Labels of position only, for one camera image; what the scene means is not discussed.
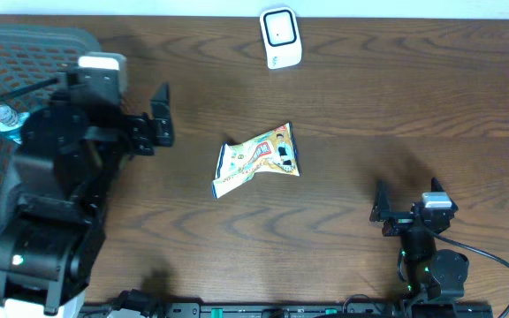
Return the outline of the yellow snack bag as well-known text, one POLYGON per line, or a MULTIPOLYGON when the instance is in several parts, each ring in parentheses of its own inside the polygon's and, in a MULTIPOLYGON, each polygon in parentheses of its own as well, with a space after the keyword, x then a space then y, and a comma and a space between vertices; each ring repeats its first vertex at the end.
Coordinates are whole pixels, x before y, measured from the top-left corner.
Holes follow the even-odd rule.
POLYGON ((300 176, 291 122, 237 145, 224 143, 211 183, 213 197, 221 198, 251 180, 257 172, 300 176))

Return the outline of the teal mouthwash bottle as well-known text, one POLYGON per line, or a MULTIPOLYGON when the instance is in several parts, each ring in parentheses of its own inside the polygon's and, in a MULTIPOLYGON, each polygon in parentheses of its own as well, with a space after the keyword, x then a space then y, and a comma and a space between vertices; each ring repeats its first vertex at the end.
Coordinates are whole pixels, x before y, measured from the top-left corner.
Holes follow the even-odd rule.
POLYGON ((6 104, 0 104, 0 134, 7 140, 21 144, 21 127, 29 116, 29 112, 17 112, 6 104))

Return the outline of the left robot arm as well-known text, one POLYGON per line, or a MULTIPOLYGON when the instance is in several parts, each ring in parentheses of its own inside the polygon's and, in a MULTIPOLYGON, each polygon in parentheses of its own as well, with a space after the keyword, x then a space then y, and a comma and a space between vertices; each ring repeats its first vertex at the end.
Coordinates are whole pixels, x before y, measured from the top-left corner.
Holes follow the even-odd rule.
POLYGON ((74 85, 31 114, 0 205, 0 317, 74 317, 106 239, 108 194, 124 165, 174 142, 170 87, 151 111, 74 85))

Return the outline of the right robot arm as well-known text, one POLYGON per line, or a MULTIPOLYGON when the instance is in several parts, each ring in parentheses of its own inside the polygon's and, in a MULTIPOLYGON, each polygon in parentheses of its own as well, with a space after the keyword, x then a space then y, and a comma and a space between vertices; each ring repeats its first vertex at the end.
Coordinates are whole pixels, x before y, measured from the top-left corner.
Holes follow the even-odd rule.
POLYGON ((436 178, 431 189, 408 211, 391 208, 387 187, 380 181, 369 220, 383 225, 385 237, 401 243, 398 273, 408 283, 407 304, 452 302, 464 296, 469 261, 464 254, 437 249, 436 235, 448 229, 458 206, 436 178))

